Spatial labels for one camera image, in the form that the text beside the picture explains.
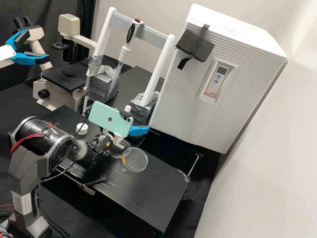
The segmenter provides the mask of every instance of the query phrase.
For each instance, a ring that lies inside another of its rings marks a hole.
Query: control panel
[[[229,70],[230,67],[219,63],[203,94],[207,97],[215,98]]]

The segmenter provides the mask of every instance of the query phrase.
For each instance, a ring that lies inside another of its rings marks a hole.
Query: petri dish
[[[122,162],[129,170],[141,172],[148,165],[148,156],[140,148],[130,147],[123,152]]]
[[[112,145],[109,149],[109,153],[112,158],[121,159],[123,152],[129,147],[131,147],[130,143],[126,140],[122,140],[118,145]]]

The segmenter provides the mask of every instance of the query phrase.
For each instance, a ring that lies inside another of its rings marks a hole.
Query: black table
[[[69,134],[75,134],[76,125],[83,122],[84,118],[66,106],[42,117],[47,122],[59,123],[61,128]],[[77,135],[78,139],[88,141],[100,133],[98,126],[91,122],[87,124],[89,133],[84,136]],[[146,154],[149,163],[144,171],[132,172],[124,166],[121,159],[113,159],[107,182],[98,183],[92,187],[164,233],[190,178],[151,154]],[[72,162],[68,159],[61,163],[63,169],[71,164]],[[105,177],[108,171],[109,168],[105,166],[104,170],[100,171],[100,178]],[[81,179],[85,169],[76,165],[70,169],[70,173]]]

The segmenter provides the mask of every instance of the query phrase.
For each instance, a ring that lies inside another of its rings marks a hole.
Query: smartphone
[[[132,117],[124,117],[118,110],[98,101],[93,103],[88,120],[124,138],[128,136],[133,123]]]

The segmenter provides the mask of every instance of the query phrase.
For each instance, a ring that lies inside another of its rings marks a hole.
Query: label sticker
[[[18,211],[22,215],[26,215],[32,211],[31,193],[28,193],[24,196],[20,196],[14,191],[11,191],[11,193],[13,206],[16,211]]]

